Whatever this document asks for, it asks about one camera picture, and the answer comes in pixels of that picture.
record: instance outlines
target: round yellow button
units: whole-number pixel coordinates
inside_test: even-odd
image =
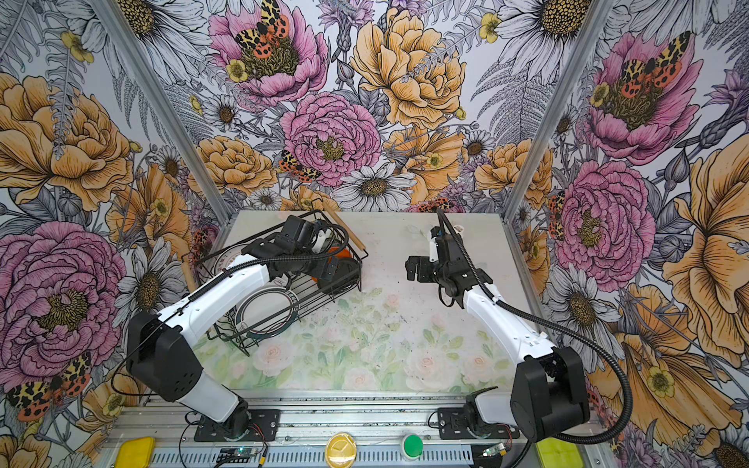
[[[325,461],[330,468],[349,468],[357,459],[357,443],[345,432],[336,434],[325,446]]]

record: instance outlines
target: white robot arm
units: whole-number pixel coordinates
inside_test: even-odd
[[[557,348],[509,310],[500,292],[483,270],[472,268],[462,239],[440,226],[431,230],[429,256],[406,261],[407,278],[437,283],[466,311],[477,317],[516,364],[511,395],[483,389],[466,398],[468,428],[477,436],[490,434],[495,424],[518,426],[531,442],[552,437],[590,418],[580,356],[571,348]]]
[[[211,418],[237,439],[248,430],[247,403],[206,374],[192,347],[244,297],[287,273],[330,280],[342,246],[322,254],[336,225],[289,216],[278,234],[257,239],[220,274],[155,316],[142,312],[128,325],[128,371],[167,401]]]

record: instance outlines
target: wire basket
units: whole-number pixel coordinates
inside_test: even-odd
[[[308,219],[309,221],[324,219],[330,223],[328,217],[320,210],[309,211],[300,215],[300,218],[313,218]],[[198,271],[203,273],[201,279],[220,273],[241,255],[242,249],[253,240],[261,237],[272,239],[274,233],[279,232],[283,225],[284,223],[275,225],[202,258],[197,262]],[[326,247],[328,251],[340,246],[344,240],[340,233],[335,230],[333,232],[334,237],[329,240]],[[350,243],[343,252],[347,253],[338,255],[339,266],[332,280],[318,281],[303,273],[276,278],[263,288],[248,294],[221,317],[213,325],[213,333],[210,330],[206,333],[208,339],[230,341],[249,355],[250,347],[256,346],[264,339],[279,335],[293,322],[334,302],[354,288],[361,291],[362,260],[369,254],[365,251],[364,256],[360,256]]]

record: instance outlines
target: green button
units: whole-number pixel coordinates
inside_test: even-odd
[[[424,453],[424,442],[421,437],[411,434],[403,441],[403,451],[411,458],[418,458]]]

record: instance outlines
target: floral tablecloth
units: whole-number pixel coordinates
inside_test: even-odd
[[[229,243],[287,213],[244,212]],[[195,353],[232,389],[342,389],[472,392],[512,387],[514,367],[483,325],[457,305],[448,309],[435,285],[407,282],[404,261],[424,255],[434,214],[342,213],[367,245],[363,292],[354,291],[265,340],[246,356],[232,344],[203,338]],[[527,307],[496,215],[451,215],[465,243],[510,303]]]

